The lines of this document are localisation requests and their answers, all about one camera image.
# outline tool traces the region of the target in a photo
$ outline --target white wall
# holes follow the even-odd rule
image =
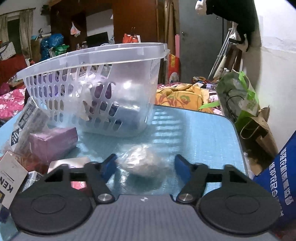
[[[47,2],[48,0],[6,0],[0,5],[0,14],[35,7],[33,35],[37,35],[40,28],[43,28],[44,32],[48,33],[51,31],[49,17],[40,15],[42,6]]]
[[[254,0],[260,35],[243,55],[243,70],[280,150],[296,130],[296,9],[286,0]]]
[[[95,13],[86,17],[87,36],[108,32],[108,38],[111,39],[114,31],[112,9]]]

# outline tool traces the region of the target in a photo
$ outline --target ribbed gray surface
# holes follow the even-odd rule
[[[205,225],[193,207],[172,201],[170,195],[121,195],[96,207],[79,228],[57,236],[34,237],[19,233],[13,241],[276,241],[269,233],[238,238]]]

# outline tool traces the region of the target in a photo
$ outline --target green bag handle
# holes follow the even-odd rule
[[[256,92],[254,91],[251,91],[248,87],[247,87],[247,83],[244,79],[244,76],[246,76],[246,74],[241,71],[239,73],[239,81],[241,82],[242,86],[244,87],[244,89],[248,92],[248,100],[252,100],[252,99],[255,99],[257,101],[257,103],[259,103],[259,99],[257,97],[257,94]]]
[[[217,101],[214,101],[214,102],[211,102],[211,103],[203,104],[198,109],[200,110],[200,109],[204,109],[204,108],[212,108],[212,107],[216,107],[216,106],[219,106],[219,105],[220,105],[220,102],[217,100]]]

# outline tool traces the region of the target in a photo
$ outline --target light blue tabletop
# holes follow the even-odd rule
[[[126,144],[151,144],[171,168],[171,173],[158,179],[147,179],[129,175],[119,169],[111,177],[108,187],[115,196],[119,194],[163,194],[170,193],[176,198],[184,183],[173,170],[174,157],[181,154],[190,163],[204,163],[210,168],[223,169],[231,164],[243,173],[245,162],[234,125],[225,117],[164,106],[154,107],[150,125],[139,136],[132,138],[106,137],[98,134],[78,132],[78,144],[66,158],[88,156],[92,161],[101,162],[110,154],[120,153]],[[17,116],[0,128],[0,146],[8,140]],[[216,189],[220,183],[210,183],[206,192]],[[4,226],[10,232],[1,232]],[[8,240],[15,228],[10,223],[0,224],[3,240]]]

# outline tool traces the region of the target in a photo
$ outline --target yellow blanket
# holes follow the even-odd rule
[[[155,104],[188,110],[199,110],[209,101],[209,90],[201,89],[197,84],[179,84],[176,87],[164,87],[156,91]],[[211,108],[200,111],[214,113]]]

